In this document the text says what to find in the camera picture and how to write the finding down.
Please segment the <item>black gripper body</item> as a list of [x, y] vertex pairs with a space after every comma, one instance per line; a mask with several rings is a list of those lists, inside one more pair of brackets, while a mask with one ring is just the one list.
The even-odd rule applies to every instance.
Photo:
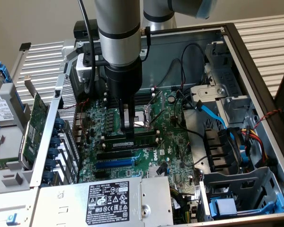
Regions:
[[137, 58], [133, 63], [117, 67], [105, 66], [108, 88], [113, 97], [125, 99], [135, 96], [142, 86], [142, 60]]

